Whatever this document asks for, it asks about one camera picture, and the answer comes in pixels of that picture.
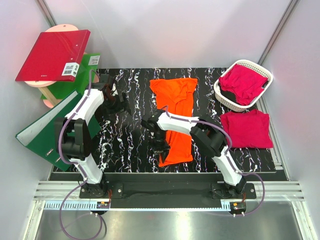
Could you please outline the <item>orange t shirt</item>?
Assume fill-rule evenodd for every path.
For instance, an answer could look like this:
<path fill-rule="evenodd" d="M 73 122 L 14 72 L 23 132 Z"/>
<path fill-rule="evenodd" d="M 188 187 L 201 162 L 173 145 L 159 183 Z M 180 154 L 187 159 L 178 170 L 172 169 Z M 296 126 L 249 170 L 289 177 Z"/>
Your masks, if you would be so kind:
<path fill-rule="evenodd" d="M 150 89 L 158 109 L 167 106 L 172 114 L 191 117 L 197 84 L 196 78 L 152 79 Z M 159 167 L 193 161 L 191 136 L 168 130 L 165 140 L 170 149 L 166 158 L 159 157 Z"/>

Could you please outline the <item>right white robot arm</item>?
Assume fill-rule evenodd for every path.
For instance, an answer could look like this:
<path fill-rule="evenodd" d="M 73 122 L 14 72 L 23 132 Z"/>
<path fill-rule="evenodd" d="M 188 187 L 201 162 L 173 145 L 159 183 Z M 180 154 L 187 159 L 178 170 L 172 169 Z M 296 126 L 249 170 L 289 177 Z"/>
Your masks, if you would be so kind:
<path fill-rule="evenodd" d="M 199 152 L 215 162 L 222 173 L 222 197 L 236 199 L 244 194 L 247 181 L 230 154 L 232 140 L 208 116 L 189 117 L 158 109 L 152 115 L 143 116 L 141 126 L 149 130 L 151 149 L 160 156 L 162 163 L 168 161 L 169 153 L 173 150 L 166 140 L 166 133 L 172 131 L 189 136 Z"/>

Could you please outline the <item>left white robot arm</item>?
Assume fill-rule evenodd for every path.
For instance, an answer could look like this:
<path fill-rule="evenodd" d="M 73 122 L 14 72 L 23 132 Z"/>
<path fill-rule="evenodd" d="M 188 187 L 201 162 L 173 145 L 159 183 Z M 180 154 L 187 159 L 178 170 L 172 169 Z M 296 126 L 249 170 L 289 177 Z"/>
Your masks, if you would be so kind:
<path fill-rule="evenodd" d="M 98 82 L 90 82 L 71 112 L 54 120 L 54 133 L 61 160 L 75 166 L 83 178 L 81 189 L 103 198 L 108 193 L 108 183 L 93 158 L 89 130 L 97 110 L 103 115 L 131 112 L 126 94 L 118 91 L 115 78 L 109 74 L 102 74 Z"/>

